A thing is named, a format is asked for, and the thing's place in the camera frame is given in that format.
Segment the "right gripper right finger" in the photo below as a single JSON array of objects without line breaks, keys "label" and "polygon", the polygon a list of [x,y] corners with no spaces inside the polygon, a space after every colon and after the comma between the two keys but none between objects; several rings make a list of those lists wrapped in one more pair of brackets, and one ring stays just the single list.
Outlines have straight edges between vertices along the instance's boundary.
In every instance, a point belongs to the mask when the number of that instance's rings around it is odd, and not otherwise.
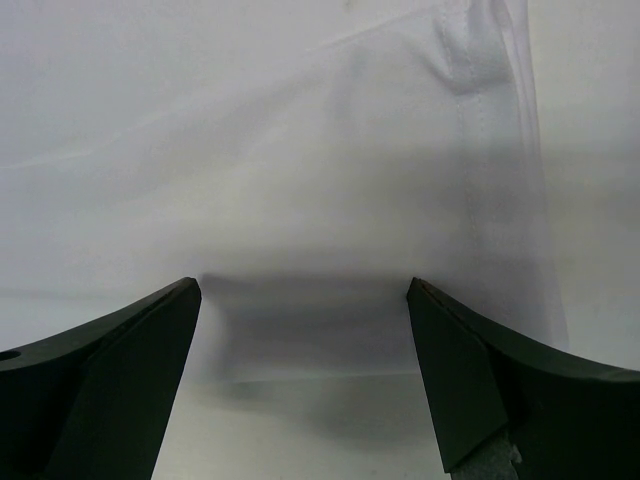
[{"label": "right gripper right finger", "polygon": [[454,479],[635,479],[639,375],[549,347],[414,279],[412,334]]}]

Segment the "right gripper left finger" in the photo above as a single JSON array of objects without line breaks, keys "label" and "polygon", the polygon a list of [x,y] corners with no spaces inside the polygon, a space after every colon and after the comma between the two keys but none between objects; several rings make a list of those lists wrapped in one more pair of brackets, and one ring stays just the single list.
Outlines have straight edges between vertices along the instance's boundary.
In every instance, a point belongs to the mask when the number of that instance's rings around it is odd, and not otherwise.
[{"label": "right gripper left finger", "polygon": [[200,306],[183,278],[2,352],[2,478],[151,478]]}]

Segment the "white t shirt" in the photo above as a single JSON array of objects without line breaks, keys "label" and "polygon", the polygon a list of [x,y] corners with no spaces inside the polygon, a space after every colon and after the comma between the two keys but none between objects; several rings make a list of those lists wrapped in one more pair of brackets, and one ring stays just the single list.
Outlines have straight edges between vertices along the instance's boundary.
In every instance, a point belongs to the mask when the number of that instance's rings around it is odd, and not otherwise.
[{"label": "white t shirt", "polygon": [[1,345],[181,277],[193,377],[416,366],[425,279],[565,347],[528,5],[5,1]]}]

